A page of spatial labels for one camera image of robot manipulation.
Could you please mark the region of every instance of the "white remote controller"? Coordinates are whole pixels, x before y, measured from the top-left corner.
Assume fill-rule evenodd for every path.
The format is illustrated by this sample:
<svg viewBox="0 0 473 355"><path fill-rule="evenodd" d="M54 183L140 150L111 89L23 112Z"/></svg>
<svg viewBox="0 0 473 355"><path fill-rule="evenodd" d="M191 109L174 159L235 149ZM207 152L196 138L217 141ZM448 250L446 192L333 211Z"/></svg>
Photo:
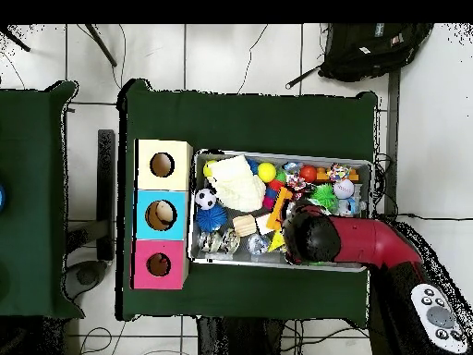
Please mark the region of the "white remote controller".
<svg viewBox="0 0 473 355"><path fill-rule="evenodd" d="M467 352L467 339L452 308L438 288L426 284L417 285L412 289L410 298L429 340L435 346L454 354Z"/></svg>

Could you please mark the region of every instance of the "soccer ball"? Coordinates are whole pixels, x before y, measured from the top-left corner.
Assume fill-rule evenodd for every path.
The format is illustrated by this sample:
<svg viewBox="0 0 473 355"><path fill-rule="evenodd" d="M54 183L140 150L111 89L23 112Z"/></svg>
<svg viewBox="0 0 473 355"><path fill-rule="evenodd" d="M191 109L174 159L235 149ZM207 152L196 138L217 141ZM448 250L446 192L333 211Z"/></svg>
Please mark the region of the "soccer ball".
<svg viewBox="0 0 473 355"><path fill-rule="evenodd" d="M199 190L196 195L196 204L202 210L210 210L213 208L215 203L217 202L217 198L215 197L215 192L208 188L204 188L203 190Z"/></svg>

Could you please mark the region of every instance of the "stacked boxes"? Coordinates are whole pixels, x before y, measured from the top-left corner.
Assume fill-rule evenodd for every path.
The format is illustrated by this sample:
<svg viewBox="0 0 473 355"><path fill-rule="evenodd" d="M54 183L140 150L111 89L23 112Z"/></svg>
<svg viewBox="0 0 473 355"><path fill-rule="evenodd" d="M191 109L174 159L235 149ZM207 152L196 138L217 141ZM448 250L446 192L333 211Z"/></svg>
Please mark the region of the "stacked boxes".
<svg viewBox="0 0 473 355"><path fill-rule="evenodd" d="M131 288L184 285L191 159L185 141L135 140Z"/></svg>

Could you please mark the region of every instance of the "green spiky ball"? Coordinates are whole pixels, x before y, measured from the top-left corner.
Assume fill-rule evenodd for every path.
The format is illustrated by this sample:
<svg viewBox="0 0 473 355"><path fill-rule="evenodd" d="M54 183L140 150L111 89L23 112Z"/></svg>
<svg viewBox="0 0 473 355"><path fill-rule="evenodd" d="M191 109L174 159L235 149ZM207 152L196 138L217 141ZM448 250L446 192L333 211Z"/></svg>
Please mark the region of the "green spiky ball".
<svg viewBox="0 0 473 355"><path fill-rule="evenodd" d="M319 202L319 204L327 210L331 210L336 203L334 190L330 184L318 185L310 195L310 198Z"/></svg>
<svg viewBox="0 0 473 355"><path fill-rule="evenodd" d="M283 170L278 170L276 173L276 179L285 183L285 172Z"/></svg>

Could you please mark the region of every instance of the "blue object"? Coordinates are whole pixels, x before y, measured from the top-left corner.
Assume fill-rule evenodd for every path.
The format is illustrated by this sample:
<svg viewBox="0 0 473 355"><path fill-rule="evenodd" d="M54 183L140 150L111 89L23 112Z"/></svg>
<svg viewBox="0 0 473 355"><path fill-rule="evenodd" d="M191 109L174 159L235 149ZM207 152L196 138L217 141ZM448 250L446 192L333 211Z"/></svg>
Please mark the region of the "blue object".
<svg viewBox="0 0 473 355"><path fill-rule="evenodd" d="M266 188L266 196L268 196L270 199L275 199L277 197L277 192L274 189L268 187Z"/></svg>
<svg viewBox="0 0 473 355"><path fill-rule="evenodd" d="M0 211L5 207L6 197L4 187L0 185Z"/></svg>
<svg viewBox="0 0 473 355"><path fill-rule="evenodd" d="M248 158L247 158L247 162L249 164L249 167L251 168L251 172L253 174L258 174L258 166L260 164L256 161L253 161L252 159L248 159Z"/></svg>
<svg viewBox="0 0 473 355"><path fill-rule="evenodd" d="M170 202L176 208L176 221L167 230L154 230L145 219L146 210L152 202ZM137 239L182 240L187 232L186 192L166 190L138 190L137 202Z"/></svg>
<svg viewBox="0 0 473 355"><path fill-rule="evenodd" d="M226 223L226 211L220 204L215 204L210 210L197 211L197 224L200 230L212 233Z"/></svg>

